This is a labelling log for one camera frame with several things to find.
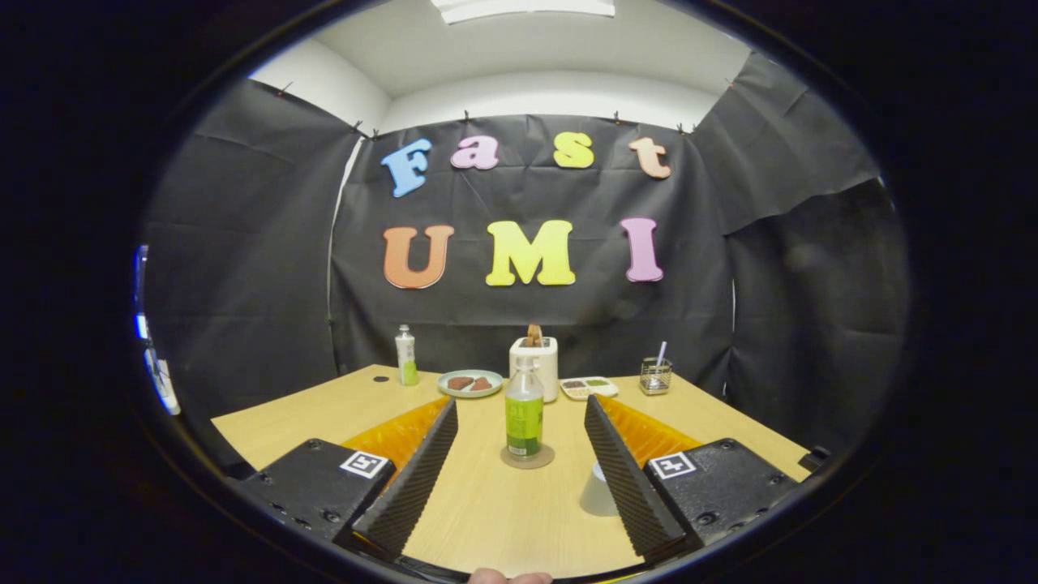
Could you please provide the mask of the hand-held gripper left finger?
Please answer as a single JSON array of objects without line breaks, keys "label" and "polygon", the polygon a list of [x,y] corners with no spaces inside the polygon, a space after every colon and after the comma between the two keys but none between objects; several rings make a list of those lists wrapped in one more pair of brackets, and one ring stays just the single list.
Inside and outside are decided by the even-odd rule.
[{"label": "hand-held gripper left finger", "polygon": [[282,525],[397,560],[457,436],[452,397],[424,404],[342,444],[312,437],[238,482]]}]

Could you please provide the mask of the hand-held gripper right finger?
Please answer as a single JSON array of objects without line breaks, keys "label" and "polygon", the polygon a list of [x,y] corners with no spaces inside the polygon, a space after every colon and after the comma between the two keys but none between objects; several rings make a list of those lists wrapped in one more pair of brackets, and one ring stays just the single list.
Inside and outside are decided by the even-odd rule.
[{"label": "hand-held gripper right finger", "polygon": [[611,397],[590,397],[583,425],[628,539],[648,562],[725,539],[800,486],[733,437],[701,443]]}]

